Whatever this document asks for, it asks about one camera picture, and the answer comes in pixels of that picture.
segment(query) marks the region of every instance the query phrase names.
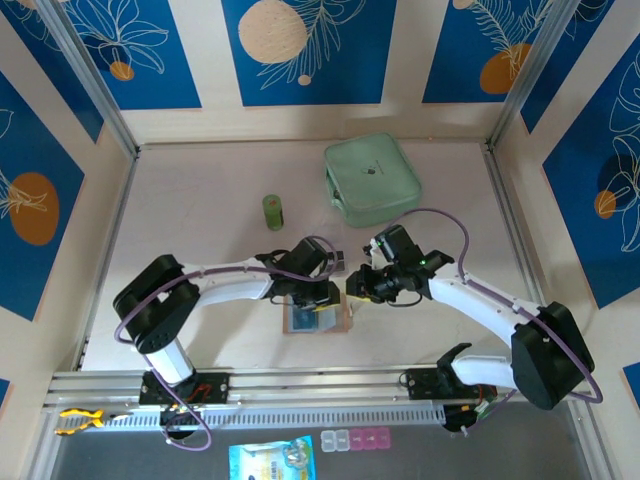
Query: metal frame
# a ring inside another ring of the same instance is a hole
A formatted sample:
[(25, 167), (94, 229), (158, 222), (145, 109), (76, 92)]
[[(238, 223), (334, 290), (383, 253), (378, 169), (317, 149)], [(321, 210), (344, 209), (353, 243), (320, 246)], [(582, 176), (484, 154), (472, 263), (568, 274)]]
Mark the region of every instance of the metal frame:
[(554, 2), (551, 6), (549, 16), (540, 28), (540, 33), (533, 43), (533, 48), (527, 55), (527, 59), (507, 95), (496, 125), (487, 140), (487, 145), (491, 151), (500, 143), (507, 129), (511, 126), (511, 122), (518, 115), (531, 94), (580, 2), (581, 0), (566, 0)]
[(538, 280), (536, 269), (534, 268), (534, 257), (531, 254), (528, 243), (525, 241), (525, 238), (527, 238), (529, 234), (524, 228), (523, 222), (518, 220), (518, 215), (514, 208), (514, 205), (517, 205), (515, 204), (515, 196), (512, 194), (512, 190), (508, 188), (508, 182), (502, 173), (500, 163), (487, 145), (482, 147), (482, 154), (487, 171), (489, 172), (493, 192), (507, 228), (507, 234), (511, 240), (516, 261), (518, 262), (518, 268), (527, 286), (527, 291), (532, 301), (541, 305), (545, 304), (542, 286)]
[[(411, 401), (399, 383), (408, 368), (434, 365), (397, 365), (380, 368), (310, 368), (232, 370), (229, 400), (225, 405), (203, 406), (203, 418), (214, 429), (290, 428), (293, 426), (373, 426), (443, 424), (444, 405), (466, 404), (475, 399)], [(229, 370), (208, 369), (203, 372)], [(60, 447), (56, 427), (73, 427), (78, 420), (59, 419), (64, 408), (102, 408), (128, 411), (126, 419), (110, 420), (108, 431), (158, 430), (160, 407), (140, 407), (141, 371), (60, 372), (45, 399), (40, 434), (31, 455), (26, 478), (49, 478)], [(512, 401), (525, 401), (516, 395)], [(576, 430), (593, 478), (612, 478), (609, 462), (582, 402), (569, 401), (577, 419)], [(193, 426), (183, 426), (185, 430)]]
[(108, 233), (108, 241), (107, 245), (104, 249), (104, 253), (102, 255), (102, 259), (100, 261), (100, 274), (95, 286), (95, 294), (93, 295), (93, 299), (91, 300), (91, 305), (89, 307), (89, 311), (85, 316), (84, 324), (82, 325), (82, 333), (79, 336), (79, 341), (76, 345), (75, 352), (73, 354), (73, 360), (71, 364), (72, 370), (79, 370), (82, 368), (82, 360), (84, 359), (85, 350), (89, 343), (89, 333), (91, 332), (91, 327), (93, 326), (93, 322), (95, 321), (96, 315), (98, 313), (98, 306), (100, 303), (100, 298), (102, 298), (102, 290), (104, 287), (104, 283), (107, 280), (107, 273), (109, 272), (109, 264), (111, 263), (111, 258), (113, 257), (113, 251), (116, 246), (116, 238), (118, 237), (118, 232), (120, 231), (120, 225), (122, 224), (122, 218), (124, 217), (124, 212), (127, 208), (127, 202), (129, 200), (129, 194), (131, 193), (131, 187), (133, 185), (133, 179), (136, 174), (138, 163), (134, 161), (131, 164), (129, 171), (127, 173), (127, 179), (120, 193), (120, 200), (118, 202), (118, 209), (114, 218), (111, 221), (111, 226), (109, 227)]
[[(429, 142), (429, 143), (478, 143), (484, 144), (487, 140), (483, 137), (398, 137), (401, 141), (421, 141), (421, 142)], [(152, 142), (152, 143), (143, 143), (140, 145), (140, 151), (143, 150), (184, 150), (184, 149), (198, 149), (198, 148), (206, 148), (214, 145), (220, 145), (221, 143), (227, 145), (234, 144), (246, 144), (246, 143), (294, 143), (294, 142), (305, 142), (305, 143), (322, 143), (322, 142), (333, 142), (339, 141), (336, 137), (333, 138), (313, 138), (313, 139), (268, 139), (263, 138), (259, 140), (216, 140), (216, 141), (195, 141), (195, 142)]]
[(64, 7), (58, 0), (35, 0), (38, 14), (51, 32), (74, 73), (89, 97), (111, 127), (116, 140), (133, 162), (138, 155), (138, 145), (125, 123), (120, 109), (96, 68), (82, 39), (71, 24)]

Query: small green cylinder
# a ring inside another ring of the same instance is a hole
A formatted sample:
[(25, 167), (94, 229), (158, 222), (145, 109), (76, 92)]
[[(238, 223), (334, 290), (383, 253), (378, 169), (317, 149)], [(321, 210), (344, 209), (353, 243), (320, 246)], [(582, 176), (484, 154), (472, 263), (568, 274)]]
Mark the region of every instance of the small green cylinder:
[(262, 199), (262, 210), (270, 230), (277, 231), (284, 226), (282, 201), (277, 195), (267, 195)]

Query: white tabletop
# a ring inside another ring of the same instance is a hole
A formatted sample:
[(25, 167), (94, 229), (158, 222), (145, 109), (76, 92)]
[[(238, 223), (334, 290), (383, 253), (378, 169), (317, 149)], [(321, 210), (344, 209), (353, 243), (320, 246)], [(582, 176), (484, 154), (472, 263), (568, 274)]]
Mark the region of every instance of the white tabletop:
[[(84, 370), (141, 369), (137, 352), (115, 343), (115, 295), (156, 256), (218, 264), (324, 234), (344, 249), (350, 271), (361, 247), (383, 226), (354, 229), (328, 201), (324, 149), (333, 142), (219, 144), (145, 150), (138, 161), (113, 258), (84, 359)], [(421, 205), (447, 210), (471, 234), (465, 268), (527, 298), (480, 145), (401, 142), (423, 184)], [(267, 229), (264, 195), (282, 198), (285, 227)], [(419, 213), (402, 222), (425, 252), (457, 256), (463, 244), (449, 220)], [(196, 367), (380, 366), (432, 361), (460, 342), (501, 347), (459, 312), (423, 301), (408, 309), (357, 302), (349, 333), (282, 333), (282, 307), (235, 301), (195, 311), (180, 340)]]

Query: small box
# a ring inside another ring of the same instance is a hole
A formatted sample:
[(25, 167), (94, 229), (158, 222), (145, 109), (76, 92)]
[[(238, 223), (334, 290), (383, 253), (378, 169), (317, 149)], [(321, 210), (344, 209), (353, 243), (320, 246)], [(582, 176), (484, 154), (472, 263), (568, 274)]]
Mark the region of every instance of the small box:
[(314, 312), (300, 310), (285, 297), (282, 315), (283, 333), (346, 333), (353, 326), (347, 297), (340, 295), (340, 304)]
[(364, 450), (376, 450), (378, 448), (378, 435), (375, 428), (365, 428), (362, 430), (362, 448)]
[(332, 145), (325, 162), (331, 203), (352, 227), (388, 222), (420, 203), (420, 180), (388, 133)]
[(338, 452), (349, 451), (349, 430), (336, 430), (336, 450)]
[(320, 432), (320, 449), (324, 453), (333, 453), (336, 448), (336, 432), (334, 430)]
[(364, 434), (359, 428), (349, 430), (349, 448), (354, 452), (364, 450)]
[(391, 448), (391, 431), (387, 427), (376, 428), (376, 447), (378, 450)]

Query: green pencil case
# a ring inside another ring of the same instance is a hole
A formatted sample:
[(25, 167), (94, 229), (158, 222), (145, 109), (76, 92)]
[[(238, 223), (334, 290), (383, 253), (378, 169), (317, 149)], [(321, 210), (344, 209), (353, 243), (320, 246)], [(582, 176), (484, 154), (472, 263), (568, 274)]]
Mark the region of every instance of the green pencil case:
[(331, 203), (362, 228), (416, 208), (422, 185), (398, 141), (388, 133), (358, 137), (325, 151)]

